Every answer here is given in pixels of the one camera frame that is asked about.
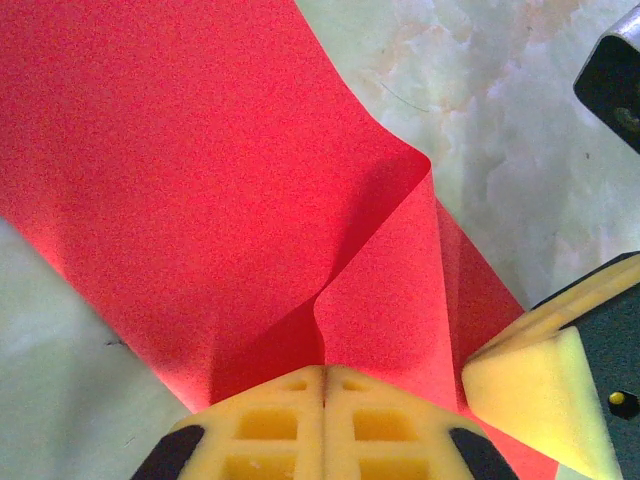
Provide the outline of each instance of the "black rubber corner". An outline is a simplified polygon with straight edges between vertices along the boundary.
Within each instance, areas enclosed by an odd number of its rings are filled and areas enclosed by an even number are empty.
[[[131,480],[178,480],[203,436],[204,428],[199,425],[190,425],[165,435]]]
[[[635,118],[640,114],[637,85],[640,82],[640,52],[617,35],[606,35],[596,45],[573,91],[596,117],[640,153],[640,135]],[[619,107],[629,120],[616,115]]]
[[[453,428],[449,436],[475,480],[518,480],[498,449],[488,438],[466,428]]]

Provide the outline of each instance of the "red paper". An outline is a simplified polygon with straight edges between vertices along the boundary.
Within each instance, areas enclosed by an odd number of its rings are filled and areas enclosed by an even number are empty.
[[[0,14],[0,214],[189,408],[325,355],[461,402],[465,355],[517,305],[293,2]]]

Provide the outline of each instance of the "yellow sponge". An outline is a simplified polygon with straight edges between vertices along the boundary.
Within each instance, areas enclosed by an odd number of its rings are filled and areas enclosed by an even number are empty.
[[[345,367],[292,372],[179,422],[133,480],[517,480],[472,421]]]
[[[591,275],[526,313],[462,372],[473,413],[590,478],[621,478],[579,329],[586,312],[640,282],[640,256]]]

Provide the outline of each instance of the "marble floor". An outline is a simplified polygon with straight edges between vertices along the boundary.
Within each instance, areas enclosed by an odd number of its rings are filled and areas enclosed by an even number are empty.
[[[636,3],[298,1],[525,307],[640,249],[640,158],[571,90]],[[0,478],[127,478],[186,409],[1,221],[0,292]]]

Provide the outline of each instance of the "gray surface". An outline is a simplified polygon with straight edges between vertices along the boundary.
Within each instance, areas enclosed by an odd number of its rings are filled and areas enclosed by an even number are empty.
[[[0,479],[128,478],[188,414],[117,341],[0,220]]]

